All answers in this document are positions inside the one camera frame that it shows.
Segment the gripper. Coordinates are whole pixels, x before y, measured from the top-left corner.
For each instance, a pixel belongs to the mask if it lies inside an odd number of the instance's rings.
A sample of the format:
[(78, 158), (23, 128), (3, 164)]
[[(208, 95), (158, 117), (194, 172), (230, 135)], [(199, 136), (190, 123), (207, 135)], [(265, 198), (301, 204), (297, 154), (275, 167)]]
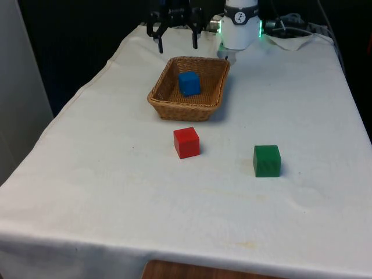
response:
[(163, 53), (162, 36), (169, 27), (186, 26), (192, 30), (192, 46), (198, 48), (198, 35), (204, 29), (204, 14), (200, 7), (191, 8), (189, 0), (166, 1), (167, 16), (151, 12), (146, 23), (146, 33), (158, 43), (159, 53)]

